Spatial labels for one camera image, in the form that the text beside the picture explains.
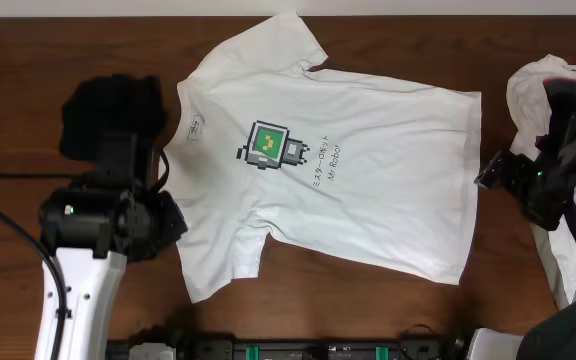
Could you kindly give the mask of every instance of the green tape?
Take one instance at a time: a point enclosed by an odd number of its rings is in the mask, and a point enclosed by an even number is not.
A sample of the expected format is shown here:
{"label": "green tape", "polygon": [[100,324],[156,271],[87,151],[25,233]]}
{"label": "green tape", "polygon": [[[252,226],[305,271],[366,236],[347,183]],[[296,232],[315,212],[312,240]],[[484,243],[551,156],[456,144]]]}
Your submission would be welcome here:
{"label": "green tape", "polygon": [[259,360],[259,346],[246,347],[246,360]]}
{"label": "green tape", "polygon": [[377,360],[388,360],[388,348],[377,346]]}

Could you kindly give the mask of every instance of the white cloth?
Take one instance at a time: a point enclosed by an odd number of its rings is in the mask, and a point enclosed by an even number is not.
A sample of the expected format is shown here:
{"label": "white cloth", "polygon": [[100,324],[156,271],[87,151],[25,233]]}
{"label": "white cloth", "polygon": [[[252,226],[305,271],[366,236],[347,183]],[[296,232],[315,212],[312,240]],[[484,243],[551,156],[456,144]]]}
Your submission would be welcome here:
{"label": "white cloth", "polygon": [[190,229],[177,246],[192,301],[256,277],[268,233],[458,283],[477,207],[480,94],[307,71],[326,58],[302,20],[282,14],[178,84],[165,189]]}
{"label": "white cloth", "polygon": [[[522,67],[508,80],[508,109],[518,129],[510,147],[513,153],[525,154],[532,160],[539,155],[535,138],[548,133],[552,114],[543,82],[553,78],[576,79],[576,66],[548,55]],[[532,225],[532,230],[557,304],[566,307],[576,289],[575,240],[564,219],[555,231],[547,232],[536,225]]]}

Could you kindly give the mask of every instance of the t-shirt sleeve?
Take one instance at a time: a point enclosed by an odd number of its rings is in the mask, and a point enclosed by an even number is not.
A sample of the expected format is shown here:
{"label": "t-shirt sleeve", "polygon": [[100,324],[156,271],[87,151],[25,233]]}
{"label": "t-shirt sleeve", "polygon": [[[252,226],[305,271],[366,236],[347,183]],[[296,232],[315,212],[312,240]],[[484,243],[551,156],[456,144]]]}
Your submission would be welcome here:
{"label": "t-shirt sleeve", "polygon": [[191,77],[239,77],[259,72],[301,73],[327,58],[295,13],[274,16],[221,43]]}

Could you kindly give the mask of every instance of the white wall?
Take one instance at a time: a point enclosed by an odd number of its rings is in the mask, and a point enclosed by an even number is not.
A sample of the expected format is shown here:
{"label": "white wall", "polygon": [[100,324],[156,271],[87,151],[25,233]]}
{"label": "white wall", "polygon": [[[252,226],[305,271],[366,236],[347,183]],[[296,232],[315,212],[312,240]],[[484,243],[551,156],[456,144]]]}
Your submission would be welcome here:
{"label": "white wall", "polygon": [[575,15],[576,0],[0,0],[0,16]]}

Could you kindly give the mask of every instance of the wooden table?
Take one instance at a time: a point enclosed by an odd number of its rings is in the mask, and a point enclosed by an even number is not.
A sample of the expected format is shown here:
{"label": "wooden table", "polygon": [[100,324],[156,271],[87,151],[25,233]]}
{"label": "wooden table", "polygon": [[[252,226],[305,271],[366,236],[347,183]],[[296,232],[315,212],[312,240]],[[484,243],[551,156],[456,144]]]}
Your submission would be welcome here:
{"label": "wooden table", "polygon": [[[260,18],[0,19],[0,172],[73,172],[60,157],[61,105],[94,76],[161,78],[175,131],[175,84],[221,41]],[[330,17],[306,24],[327,67],[483,92],[482,160],[515,126],[506,81],[552,53],[576,64],[576,17]],[[61,180],[0,180],[0,209],[39,234],[37,208]],[[0,224],[0,359],[32,357],[40,322],[40,260]],[[475,321],[522,334],[556,311],[528,224],[503,191],[480,193],[461,285],[352,263],[269,240],[259,279],[237,280],[192,306],[176,250],[129,266],[110,338],[179,324],[240,338],[386,338],[415,323],[448,332]]]}

